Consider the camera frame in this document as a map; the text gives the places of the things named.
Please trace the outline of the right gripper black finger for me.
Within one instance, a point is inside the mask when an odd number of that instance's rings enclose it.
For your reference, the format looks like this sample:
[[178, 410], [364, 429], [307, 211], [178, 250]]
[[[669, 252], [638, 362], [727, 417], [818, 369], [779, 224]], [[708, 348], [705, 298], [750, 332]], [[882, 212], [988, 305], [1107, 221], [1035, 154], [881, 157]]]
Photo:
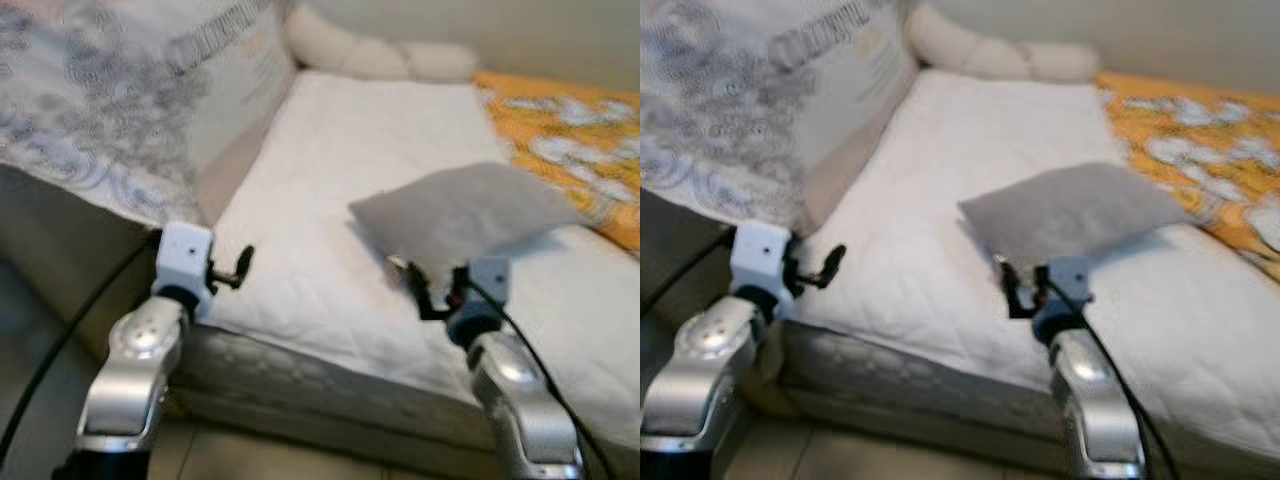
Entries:
[[412, 297], [422, 321], [438, 321], [438, 311], [430, 297], [429, 279], [420, 268], [408, 262], [404, 266], [406, 289]]
[[1030, 308], [1024, 306], [1021, 302], [1020, 297], [1021, 279], [1018, 274], [1018, 270], [1002, 255], [996, 255], [995, 262], [998, 269], [998, 284], [1002, 296], [1005, 298], [1009, 317], [1030, 319]]

